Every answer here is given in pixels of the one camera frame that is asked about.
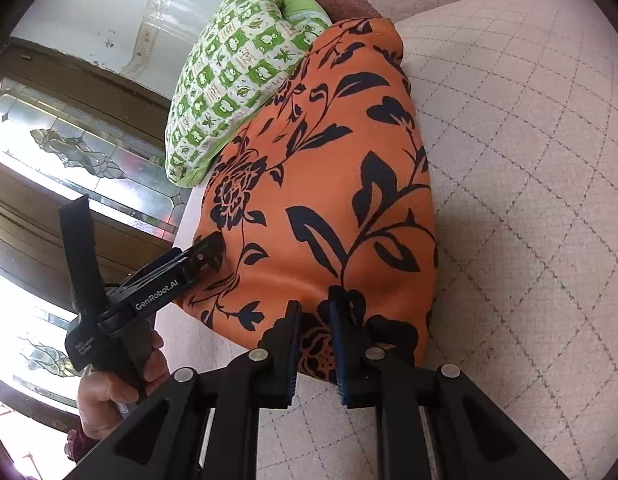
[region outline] white wall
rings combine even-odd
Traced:
[[[171,98],[185,57],[222,0],[36,0],[13,35]]]

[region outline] green pillow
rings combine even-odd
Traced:
[[[314,0],[224,0],[187,57],[171,102],[169,180],[197,186],[330,25]]]

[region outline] human hand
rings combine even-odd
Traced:
[[[146,393],[151,395],[169,376],[167,360],[160,348],[163,338],[153,330],[151,333],[153,352],[144,365]],[[102,440],[118,427],[122,415],[115,402],[135,402],[138,392],[112,372],[93,372],[90,366],[85,370],[78,387],[78,412],[84,434],[95,440]]]

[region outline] maroon sleeve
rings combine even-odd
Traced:
[[[74,462],[79,462],[99,441],[84,434],[82,425],[77,430],[71,430],[67,436],[64,452]]]

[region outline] silver bolt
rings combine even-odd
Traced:
[[[442,365],[440,371],[445,377],[448,377],[449,379],[455,379],[460,376],[460,368],[458,368],[456,365],[452,365],[451,363]]]
[[[193,379],[193,370],[191,368],[180,368],[173,374],[173,378],[179,383],[186,383]]]
[[[255,348],[249,352],[249,359],[252,361],[264,361],[267,357],[269,357],[269,352],[263,348]]]
[[[365,350],[365,355],[367,359],[371,359],[372,361],[380,361],[380,359],[385,358],[385,351],[377,346],[371,346]]]

